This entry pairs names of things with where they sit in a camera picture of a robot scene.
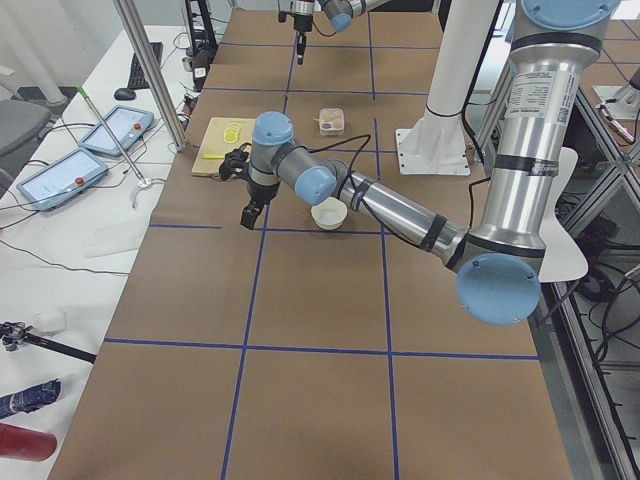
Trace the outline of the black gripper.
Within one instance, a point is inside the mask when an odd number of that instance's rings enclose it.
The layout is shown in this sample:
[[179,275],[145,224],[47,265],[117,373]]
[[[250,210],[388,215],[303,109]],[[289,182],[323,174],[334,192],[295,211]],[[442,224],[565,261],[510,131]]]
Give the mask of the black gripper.
[[313,15],[293,13],[292,16],[294,18],[294,29],[298,33],[296,35],[296,62],[297,65],[302,65],[306,51],[306,34],[313,29]]
[[241,225],[246,229],[254,229],[264,207],[269,205],[276,197],[279,190],[279,183],[263,185],[253,179],[249,179],[247,181],[247,189],[250,201],[242,210]]

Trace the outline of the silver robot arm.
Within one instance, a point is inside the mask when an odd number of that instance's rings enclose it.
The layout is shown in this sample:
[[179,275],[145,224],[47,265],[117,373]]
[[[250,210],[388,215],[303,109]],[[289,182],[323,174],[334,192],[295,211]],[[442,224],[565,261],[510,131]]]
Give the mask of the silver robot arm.
[[614,1],[521,1],[510,61],[515,69],[504,130],[478,225],[462,228],[340,161],[324,161],[294,137],[291,120],[269,111],[253,129],[244,173],[250,195],[241,223],[253,228],[281,184],[306,204],[336,199],[400,240],[438,256],[457,275],[462,307],[510,325],[541,295],[547,253],[541,224],[584,70],[599,57]]
[[293,0],[286,1],[283,8],[278,8],[278,21],[284,23],[287,17],[293,19],[296,31],[296,60],[298,65],[304,64],[304,55],[307,45],[307,34],[315,26],[315,6],[320,6],[320,11],[325,14],[335,32],[346,30],[356,17],[367,13],[383,4],[383,0]]

